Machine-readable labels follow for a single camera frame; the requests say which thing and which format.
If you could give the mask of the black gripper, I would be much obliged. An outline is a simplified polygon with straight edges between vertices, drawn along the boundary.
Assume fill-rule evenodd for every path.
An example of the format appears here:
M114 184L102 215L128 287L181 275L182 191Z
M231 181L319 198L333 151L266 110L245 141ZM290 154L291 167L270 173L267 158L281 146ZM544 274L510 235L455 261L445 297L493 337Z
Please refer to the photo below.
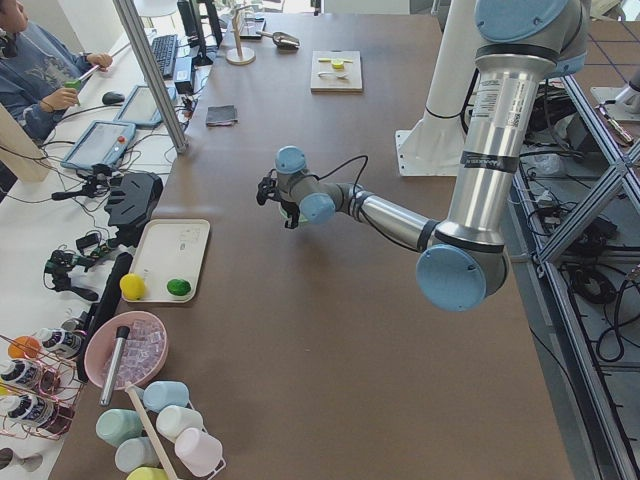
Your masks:
M257 186L257 203L259 205L265 205L268 200L275 202L278 201L277 179L272 176L263 177ZM299 217L300 213L298 211L294 211L291 214L291 218L287 218L285 220L285 227L293 229L292 225L297 225L299 223Z

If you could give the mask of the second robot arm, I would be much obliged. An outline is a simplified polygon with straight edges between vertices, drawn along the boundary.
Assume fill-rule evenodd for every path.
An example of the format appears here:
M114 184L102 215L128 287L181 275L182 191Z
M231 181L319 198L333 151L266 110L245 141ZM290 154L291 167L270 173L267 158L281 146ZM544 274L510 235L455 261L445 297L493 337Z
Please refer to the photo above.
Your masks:
M591 93L615 120L639 121L639 70L623 87L592 87Z

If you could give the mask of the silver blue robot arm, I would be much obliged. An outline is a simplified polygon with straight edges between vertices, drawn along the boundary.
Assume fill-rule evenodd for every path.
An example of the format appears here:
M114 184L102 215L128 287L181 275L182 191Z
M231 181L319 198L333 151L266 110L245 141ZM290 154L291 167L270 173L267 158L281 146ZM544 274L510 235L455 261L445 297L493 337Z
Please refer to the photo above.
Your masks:
M301 218L320 224L348 214L419 253L417 282L432 304L448 311L476 307L508 274L500 222L538 85L583 66L589 9L587 1L476 3L479 91L445 220L407 210L357 182L325 182L295 146L278 151L258 185L258 204L279 203L290 229Z

